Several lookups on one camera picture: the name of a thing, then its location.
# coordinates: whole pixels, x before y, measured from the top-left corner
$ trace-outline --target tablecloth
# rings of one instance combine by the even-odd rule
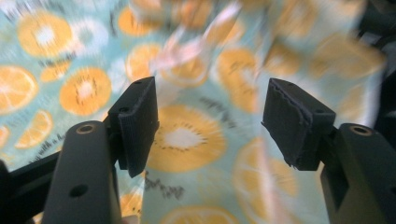
[[[353,36],[364,2],[240,2],[210,54],[153,74],[174,28],[138,21],[127,0],[0,1],[0,159],[15,170],[61,150],[68,128],[103,120],[132,81],[156,75],[161,127],[147,171],[119,171],[124,216],[327,223],[318,172],[289,168],[261,126],[265,93],[286,79],[335,125],[370,124],[384,57]]]

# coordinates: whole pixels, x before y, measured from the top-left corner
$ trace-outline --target citrus pattern fabric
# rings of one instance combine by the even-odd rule
[[[161,126],[146,172],[118,171],[123,216],[328,223],[318,175],[283,162],[262,111],[277,77],[336,111],[335,126],[370,124],[385,59],[352,35],[364,1],[240,0],[236,17],[212,24],[215,2],[0,1],[0,159],[15,170],[59,151],[70,127],[103,120],[155,75]],[[153,69],[170,46],[185,53],[170,41],[179,24],[208,50]]]

